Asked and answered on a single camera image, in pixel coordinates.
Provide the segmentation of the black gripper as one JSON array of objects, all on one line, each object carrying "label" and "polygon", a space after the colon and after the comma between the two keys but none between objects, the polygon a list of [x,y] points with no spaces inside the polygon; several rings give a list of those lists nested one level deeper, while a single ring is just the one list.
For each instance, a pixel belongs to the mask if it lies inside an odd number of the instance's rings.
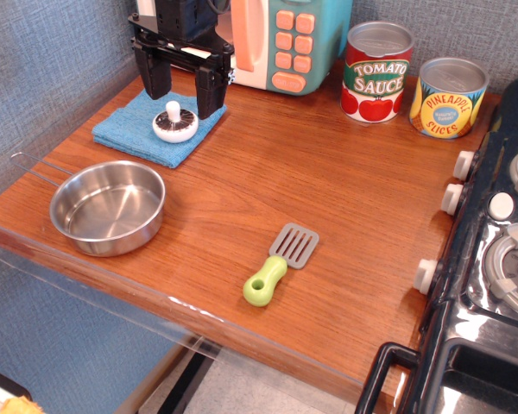
[{"label": "black gripper", "polygon": [[[233,46],[217,32],[229,1],[139,1],[129,16],[132,47],[145,91],[153,100],[172,88],[172,64],[196,70],[198,117],[205,120],[224,105]],[[206,61],[212,67],[205,66]]]}]

